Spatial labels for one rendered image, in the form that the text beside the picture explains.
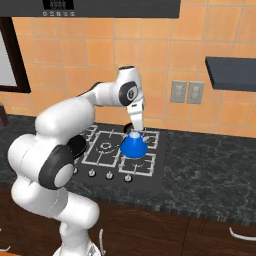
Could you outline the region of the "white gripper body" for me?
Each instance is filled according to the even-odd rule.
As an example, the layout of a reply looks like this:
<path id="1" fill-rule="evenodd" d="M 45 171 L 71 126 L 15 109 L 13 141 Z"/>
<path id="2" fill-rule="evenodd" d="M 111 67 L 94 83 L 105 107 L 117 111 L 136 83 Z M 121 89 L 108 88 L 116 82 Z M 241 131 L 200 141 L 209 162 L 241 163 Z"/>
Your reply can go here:
<path id="1" fill-rule="evenodd" d="M 129 109 L 128 114 L 135 131 L 144 129 L 143 111 L 141 109 Z"/>

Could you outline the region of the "blue kettle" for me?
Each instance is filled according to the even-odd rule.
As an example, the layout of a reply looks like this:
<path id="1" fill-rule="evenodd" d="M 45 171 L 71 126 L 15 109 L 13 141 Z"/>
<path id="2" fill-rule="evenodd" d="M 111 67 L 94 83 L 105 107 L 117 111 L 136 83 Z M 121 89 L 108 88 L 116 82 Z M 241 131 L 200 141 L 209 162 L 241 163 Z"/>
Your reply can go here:
<path id="1" fill-rule="evenodd" d="M 123 156 L 139 159 L 148 152 L 148 145 L 140 132 L 133 130 L 133 125 L 128 123 L 124 126 L 125 138 L 121 142 L 120 152 Z"/>

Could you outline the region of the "black hob with white grates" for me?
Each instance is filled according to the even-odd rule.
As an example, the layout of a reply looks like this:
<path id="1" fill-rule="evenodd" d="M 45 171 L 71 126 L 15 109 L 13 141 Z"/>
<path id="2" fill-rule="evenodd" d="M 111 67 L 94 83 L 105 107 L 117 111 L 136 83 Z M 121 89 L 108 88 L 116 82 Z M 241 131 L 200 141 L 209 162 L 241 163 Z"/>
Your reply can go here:
<path id="1" fill-rule="evenodd" d="M 131 159 L 120 153 L 119 146 L 125 137 L 122 126 L 98 123 L 87 128 L 82 133 L 87 148 L 75 161 L 78 173 L 74 180 L 159 193 L 164 175 L 167 131 L 146 128 L 142 135 L 148 137 L 148 152 L 140 159 Z M 88 176 L 91 169 L 96 172 L 94 177 Z M 111 180 L 106 179 L 109 171 L 114 174 Z M 124 180 L 128 174 L 132 176 L 129 183 Z"/>

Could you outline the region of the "brown cupboard door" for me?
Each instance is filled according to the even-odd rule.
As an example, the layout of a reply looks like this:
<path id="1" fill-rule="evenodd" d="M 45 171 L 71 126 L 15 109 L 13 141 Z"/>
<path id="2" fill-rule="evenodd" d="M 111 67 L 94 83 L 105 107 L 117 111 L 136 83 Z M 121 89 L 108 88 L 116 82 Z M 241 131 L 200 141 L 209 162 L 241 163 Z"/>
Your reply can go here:
<path id="1" fill-rule="evenodd" d="M 14 203 L 9 187 L 0 189 L 0 248 L 20 256 L 52 256 L 61 244 L 59 224 Z"/>
<path id="2" fill-rule="evenodd" d="M 229 231 L 256 237 L 256 227 L 189 218 L 182 256 L 256 256 L 256 241 L 234 238 Z"/>
<path id="3" fill-rule="evenodd" d="M 181 256 L 188 218 L 98 201 L 100 217 L 90 229 L 105 256 Z"/>

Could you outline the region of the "dark framed window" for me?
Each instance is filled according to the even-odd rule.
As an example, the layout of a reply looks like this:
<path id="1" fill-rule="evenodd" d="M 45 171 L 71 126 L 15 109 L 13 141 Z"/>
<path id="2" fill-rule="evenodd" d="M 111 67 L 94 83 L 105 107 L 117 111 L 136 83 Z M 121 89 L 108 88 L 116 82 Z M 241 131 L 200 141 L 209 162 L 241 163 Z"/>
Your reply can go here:
<path id="1" fill-rule="evenodd" d="M 0 91 L 31 92 L 15 28 L 10 17 L 0 17 Z"/>

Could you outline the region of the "grey wall socket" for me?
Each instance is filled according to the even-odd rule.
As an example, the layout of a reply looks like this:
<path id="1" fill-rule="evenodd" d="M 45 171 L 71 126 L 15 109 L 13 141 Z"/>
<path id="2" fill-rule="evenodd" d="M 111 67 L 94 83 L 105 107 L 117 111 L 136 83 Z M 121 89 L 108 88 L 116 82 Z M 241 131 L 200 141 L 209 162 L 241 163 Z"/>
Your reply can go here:
<path id="1" fill-rule="evenodd" d="M 203 91 L 204 91 L 203 82 L 190 81 L 188 94 L 187 94 L 187 103 L 200 104 L 202 102 Z"/>
<path id="2" fill-rule="evenodd" d="M 183 103 L 186 95 L 186 81 L 173 80 L 171 89 L 171 102 Z"/>

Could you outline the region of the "dark grey wall shelf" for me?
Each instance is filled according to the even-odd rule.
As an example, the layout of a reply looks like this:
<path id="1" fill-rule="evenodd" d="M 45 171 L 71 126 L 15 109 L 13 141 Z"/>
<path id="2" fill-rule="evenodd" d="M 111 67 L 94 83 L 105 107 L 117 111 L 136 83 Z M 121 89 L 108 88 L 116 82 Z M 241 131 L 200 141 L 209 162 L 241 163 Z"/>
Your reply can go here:
<path id="1" fill-rule="evenodd" d="M 256 58 L 206 57 L 215 90 L 256 92 Z"/>

